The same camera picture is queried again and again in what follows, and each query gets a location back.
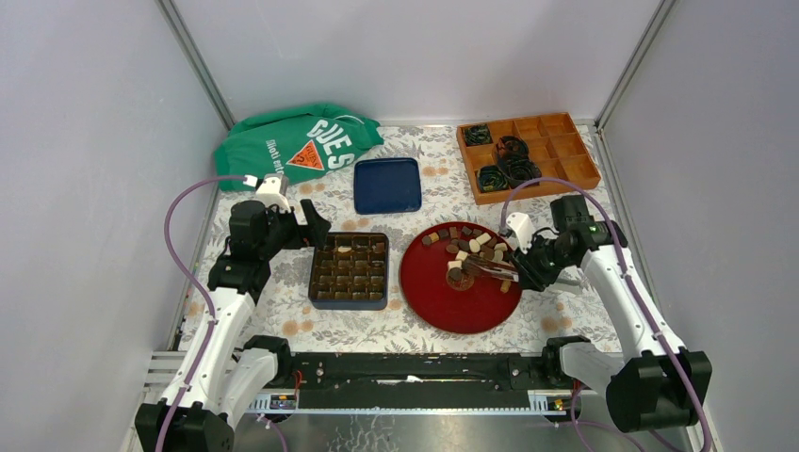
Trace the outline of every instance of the white chocolate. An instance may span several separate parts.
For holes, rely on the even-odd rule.
[[[482,233],[482,235],[477,237],[475,240],[477,240],[477,243],[485,245],[486,243],[491,241],[491,235],[489,235],[488,233]]]

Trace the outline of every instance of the leaf pattern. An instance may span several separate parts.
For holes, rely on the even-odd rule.
[[[578,129],[593,153],[594,141],[588,127],[578,126]],[[499,223],[501,204],[474,203],[455,132],[455,127],[382,127],[380,133],[385,144],[364,157],[413,157],[418,161],[423,192],[422,208],[418,212],[357,215],[352,201],[352,165],[315,181],[290,186],[286,193],[296,202],[311,199],[319,213],[331,221],[333,231],[381,232],[388,236],[389,307],[377,312],[314,309],[307,297],[313,251],[282,251],[271,260],[272,277],[238,337],[238,345],[255,334],[268,334],[287,337],[295,351],[538,352],[549,337],[584,334],[600,349],[618,351],[618,339],[604,306],[576,270],[569,270],[565,276],[581,281],[580,296],[554,291],[525,292],[508,320],[479,334],[438,330],[408,307],[400,290],[399,269],[403,251],[417,234],[432,222],[466,220],[492,230],[496,230]],[[592,194],[612,212],[603,182]],[[231,207],[251,198],[249,192],[220,194],[204,256],[197,263],[200,281],[207,281],[208,271],[222,251]],[[553,199],[555,197],[514,201],[510,210],[529,213],[536,227],[549,226],[549,203]],[[595,214],[593,206],[589,208]],[[189,295],[190,305],[186,308],[189,314],[183,324],[181,350],[188,349],[203,312],[203,309],[190,308],[193,305],[202,307],[203,302],[199,294]]]

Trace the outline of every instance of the wooden box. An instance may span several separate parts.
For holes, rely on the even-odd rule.
[[[491,143],[466,146],[464,129],[480,124],[488,126]],[[480,168],[497,163],[495,148],[499,139],[506,136],[517,137],[527,143],[530,160],[538,166],[543,176],[564,179],[584,189],[596,188],[599,184],[599,171],[568,113],[479,122],[458,127],[458,145],[464,157],[475,203],[504,202],[511,193],[511,188],[482,193],[477,180]],[[569,191],[571,190],[567,186],[544,182],[539,186],[522,188],[514,199],[557,195]]]

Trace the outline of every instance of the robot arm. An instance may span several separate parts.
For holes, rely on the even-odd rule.
[[[662,335],[672,350],[678,350],[678,359],[701,401],[711,373],[707,355],[689,351],[642,290],[638,295],[660,331],[656,334],[646,321],[625,277],[629,276],[635,287],[644,285],[634,266],[628,266],[626,274],[621,271],[609,228],[615,228],[626,262],[632,262],[632,256],[615,222],[594,221],[580,195],[561,197],[551,204],[551,210],[558,231],[555,239],[536,235],[525,214],[513,213],[507,218],[507,226],[519,242],[511,256],[519,272],[519,284],[522,289],[543,291],[556,282],[561,270],[578,266],[608,311],[623,359],[600,352],[581,336],[552,339],[545,353],[559,357],[564,375],[584,382],[605,397],[611,418],[621,431],[695,424],[696,410],[657,335]]]
[[[304,222],[298,221],[285,198],[286,185],[283,176],[267,176],[256,190],[260,201],[231,209],[230,253],[220,256],[209,273],[215,312],[206,307],[161,400],[142,404],[137,412],[135,425],[145,451],[156,450],[170,410],[163,450],[231,450],[236,424],[258,391],[290,378],[288,342],[268,336],[248,341],[233,372],[225,376],[236,339],[269,280],[269,260],[280,250],[322,246],[331,227],[308,200],[301,201]]]

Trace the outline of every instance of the printed logo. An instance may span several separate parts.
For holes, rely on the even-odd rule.
[[[298,153],[295,153],[291,160],[285,162],[287,165],[294,165],[295,167],[309,168],[311,170],[324,171],[322,159],[317,151],[317,144],[313,139],[305,143]]]

